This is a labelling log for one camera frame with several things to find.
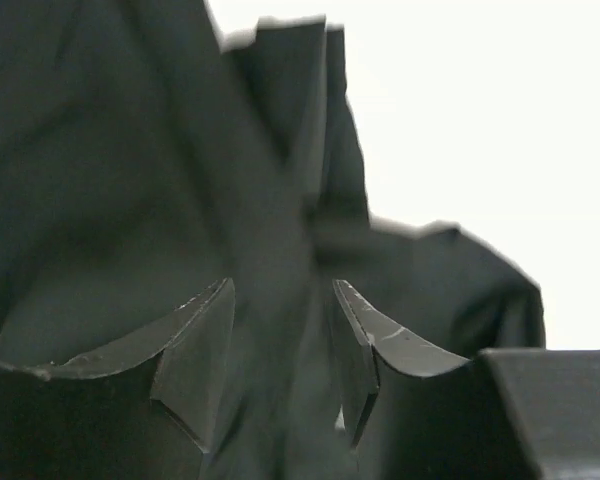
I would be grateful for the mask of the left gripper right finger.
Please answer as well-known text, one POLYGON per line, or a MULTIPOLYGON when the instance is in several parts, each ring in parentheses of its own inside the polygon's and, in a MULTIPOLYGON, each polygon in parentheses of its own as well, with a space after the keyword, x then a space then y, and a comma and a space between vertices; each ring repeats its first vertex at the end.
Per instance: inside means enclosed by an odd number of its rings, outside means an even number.
POLYGON ((600 479, 600 350, 466 359, 333 285, 348 441, 365 479, 600 479))

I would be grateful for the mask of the black trousers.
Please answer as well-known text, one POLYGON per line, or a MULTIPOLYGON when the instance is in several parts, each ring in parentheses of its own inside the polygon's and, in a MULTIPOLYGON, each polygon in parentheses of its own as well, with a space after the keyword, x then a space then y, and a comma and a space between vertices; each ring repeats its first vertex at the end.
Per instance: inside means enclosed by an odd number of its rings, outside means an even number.
POLYGON ((541 346, 537 287, 487 247, 371 225, 346 86, 321 20, 221 51, 201 1, 0 1, 0 361, 64 364, 227 279, 195 479, 365 479, 335 282, 466 359, 541 346))

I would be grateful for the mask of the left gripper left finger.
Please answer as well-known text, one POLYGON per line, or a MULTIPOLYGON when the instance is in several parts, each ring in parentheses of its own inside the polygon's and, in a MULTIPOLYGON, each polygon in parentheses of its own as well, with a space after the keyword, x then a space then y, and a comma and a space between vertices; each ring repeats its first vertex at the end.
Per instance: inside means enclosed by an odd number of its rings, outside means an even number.
POLYGON ((195 479, 234 318, 214 283, 167 316, 56 365, 0 361, 0 479, 195 479))

